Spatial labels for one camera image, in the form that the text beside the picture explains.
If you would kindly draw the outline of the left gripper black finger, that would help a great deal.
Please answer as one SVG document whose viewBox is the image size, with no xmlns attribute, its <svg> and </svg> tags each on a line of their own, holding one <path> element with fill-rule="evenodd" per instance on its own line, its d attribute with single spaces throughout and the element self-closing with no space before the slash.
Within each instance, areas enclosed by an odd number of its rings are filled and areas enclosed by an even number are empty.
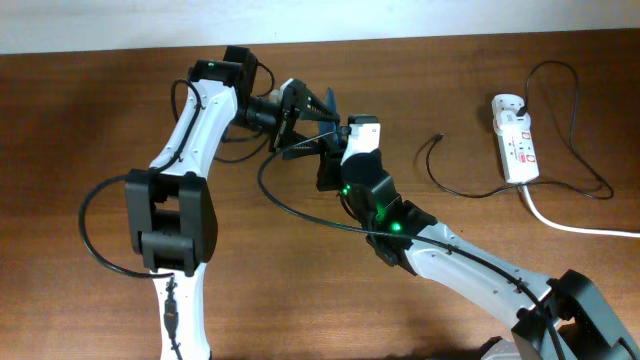
<svg viewBox="0 0 640 360">
<path fill-rule="evenodd" d="M 291 136 L 285 139 L 282 143 L 282 147 L 285 148 L 287 146 L 291 146 L 291 149 L 283 153 L 282 159 L 293 160 L 296 158 L 320 154 L 321 147 L 316 140 L 300 144 L 303 140 L 307 140 L 307 137 L 297 132 L 294 132 Z"/>
<path fill-rule="evenodd" d="M 326 105 L 323 102 L 323 98 L 319 98 L 310 90 L 306 90 L 306 94 L 303 96 L 303 102 L 299 118 L 301 120 L 329 122 L 331 120 L 340 120 L 340 115 L 332 115 Z"/>
</svg>

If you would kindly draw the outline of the blue smartphone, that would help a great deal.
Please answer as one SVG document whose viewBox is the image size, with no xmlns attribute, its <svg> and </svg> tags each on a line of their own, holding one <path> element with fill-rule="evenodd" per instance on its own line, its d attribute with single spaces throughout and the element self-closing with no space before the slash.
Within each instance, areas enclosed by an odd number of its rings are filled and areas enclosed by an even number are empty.
<svg viewBox="0 0 640 360">
<path fill-rule="evenodd" d="M 337 115 L 337 103 L 333 88 L 328 88 L 326 90 L 323 102 L 332 115 Z M 324 137 L 324 140 L 326 140 L 327 142 L 331 142 L 338 147 L 343 147 L 345 145 L 345 142 L 341 132 L 339 131 L 339 127 L 340 120 L 331 120 L 329 122 L 320 122 L 318 124 L 318 130 L 320 133 L 327 133 L 329 131 L 334 132 L 333 135 Z"/>
</svg>

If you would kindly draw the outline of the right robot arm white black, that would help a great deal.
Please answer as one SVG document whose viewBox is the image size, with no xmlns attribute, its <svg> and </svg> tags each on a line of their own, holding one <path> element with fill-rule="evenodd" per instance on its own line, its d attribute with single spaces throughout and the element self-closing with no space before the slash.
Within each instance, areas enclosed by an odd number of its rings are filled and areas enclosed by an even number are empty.
<svg viewBox="0 0 640 360">
<path fill-rule="evenodd" d="M 379 150 L 330 150 L 318 187 L 339 190 L 387 265 L 446 286 L 509 328 L 516 358 L 638 358 L 638 344 L 589 278 L 528 271 L 466 242 L 401 198 Z"/>
</svg>

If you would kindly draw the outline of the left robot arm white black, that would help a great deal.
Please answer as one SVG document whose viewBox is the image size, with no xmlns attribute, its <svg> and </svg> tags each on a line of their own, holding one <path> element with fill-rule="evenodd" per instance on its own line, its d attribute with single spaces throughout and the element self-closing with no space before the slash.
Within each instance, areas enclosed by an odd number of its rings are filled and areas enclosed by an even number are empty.
<svg viewBox="0 0 640 360">
<path fill-rule="evenodd" d="M 218 236 L 208 177 L 232 125 L 267 137 L 271 150 L 299 142 L 298 120 L 327 128 L 337 112 L 299 81 L 268 94 L 253 92 L 262 64 L 247 48 L 229 46 L 220 61 L 199 60 L 182 79 L 187 99 L 174 107 L 175 128 L 146 169 L 125 180 L 133 251 L 155 287 L 164 359 L 209 359 L 204 275 Z"/>
</svg>

